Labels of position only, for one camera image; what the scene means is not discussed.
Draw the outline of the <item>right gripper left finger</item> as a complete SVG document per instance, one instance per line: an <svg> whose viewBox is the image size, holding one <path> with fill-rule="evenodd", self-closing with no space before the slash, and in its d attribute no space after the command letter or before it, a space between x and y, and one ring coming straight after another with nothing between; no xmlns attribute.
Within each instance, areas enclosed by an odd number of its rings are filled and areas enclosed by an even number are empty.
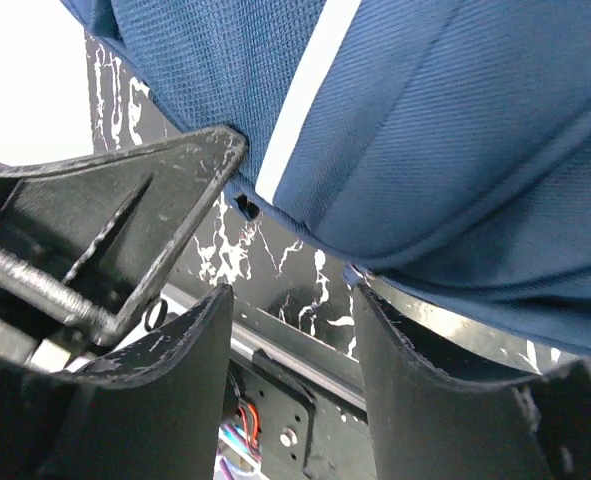
<svg viewBox="0 0 591 480"><path fill-rule="evenodd" d="M191 309L81 370L0 358L0 479L209 479L234 296Z"/></svg>

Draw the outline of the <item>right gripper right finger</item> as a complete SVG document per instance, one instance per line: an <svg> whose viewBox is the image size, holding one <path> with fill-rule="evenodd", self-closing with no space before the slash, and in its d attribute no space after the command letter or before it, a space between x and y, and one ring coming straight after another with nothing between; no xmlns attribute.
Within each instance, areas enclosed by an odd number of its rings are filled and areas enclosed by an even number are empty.
<svg viewBox="0 0 591 480"><path fill-rule="evenodd" d="M354 291L381 479L591 479L591 358L534 375L476 355Z"/></svg>

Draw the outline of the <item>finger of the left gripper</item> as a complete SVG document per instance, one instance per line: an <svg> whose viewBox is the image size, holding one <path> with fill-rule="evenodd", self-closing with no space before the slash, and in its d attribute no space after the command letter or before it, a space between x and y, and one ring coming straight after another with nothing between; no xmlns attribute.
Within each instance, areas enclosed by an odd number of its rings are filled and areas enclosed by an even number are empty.
<svg viewBox="0 0 591 480"><path fill-rule="evenodd" d="M0 319L121 341L246 151L242 134L216 125L65 161L0 163Z"/></svg>

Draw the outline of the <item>navy blue student backpack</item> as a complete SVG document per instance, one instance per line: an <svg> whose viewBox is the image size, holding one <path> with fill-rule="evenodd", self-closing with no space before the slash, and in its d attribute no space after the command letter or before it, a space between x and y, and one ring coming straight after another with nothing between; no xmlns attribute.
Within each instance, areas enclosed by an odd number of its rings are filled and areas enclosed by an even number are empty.
<svg viewBox="0 0 591 480"><path fill-rule="evenodd" d="M591 355L591 1L69 1L226 193L444 309Z"/></svg>

